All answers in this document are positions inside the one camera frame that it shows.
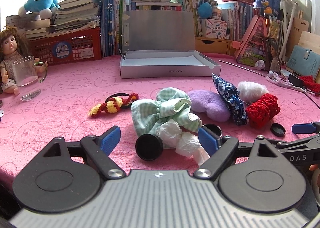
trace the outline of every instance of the metal screw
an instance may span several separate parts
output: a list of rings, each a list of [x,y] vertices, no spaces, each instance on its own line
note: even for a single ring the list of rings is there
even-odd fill
[[[196,172],[197,177],[209,177],[211,176],[211,171],[205,168],[198,169]]]
[[[108,176],[113,178],[120,178],[123,176],[123,171],[120,169],[110,169],[108,171]]]

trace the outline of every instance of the white fluffy ball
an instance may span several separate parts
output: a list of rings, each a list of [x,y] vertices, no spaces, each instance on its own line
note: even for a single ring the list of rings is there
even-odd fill
[[[238,84],[238,91],[240,99],[243,102],[255,102],[261,98],[262,95],[269,93],[264,85],[253,81],[241,81]]]

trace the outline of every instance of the wooden cutting board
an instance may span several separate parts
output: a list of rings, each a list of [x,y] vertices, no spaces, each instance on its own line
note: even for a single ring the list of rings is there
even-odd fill
[[[298,43],[303,48],[311,49],[316,54],[320,55],[320,36],[303,31]],[[320,72],[317,75],[316,83],[320,83]]]
[[[288,58],[290,57],[293,48],[295,45],[298,44],[299,39],[301,39],[302,32],[308,31],[309,29],[309,22],[303,19],[299,19],[297,17],[293,18],[292,27],[290,30],[286,50],[285,50],[285,56]]]

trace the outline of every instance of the blue gripper pad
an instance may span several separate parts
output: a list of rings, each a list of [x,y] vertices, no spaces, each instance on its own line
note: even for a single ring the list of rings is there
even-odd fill
[[[294,134],[312,134],[316,132],[316,126],[312,123],[294,124],[291,127],[291,131]]]
[[[201,146],[209,156],[212,156],[219,149],[217,140],[219,137],[214,137],[214,133],[207,130],[207,128],[201,127],[198,132],[198,137]]]
[[[119,126],[113,126],[99,137],[98,146],[108,156],[118,145],[121,138],[121,130]]]

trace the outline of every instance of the purple plush toy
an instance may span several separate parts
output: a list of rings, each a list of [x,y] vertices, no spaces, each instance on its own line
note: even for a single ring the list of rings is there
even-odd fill
[[[188,93],[191,99],[191,110],[206,112],[207,116],[218,122],[227,121],[230,111],[219,94],[208,90],[193,90]]]

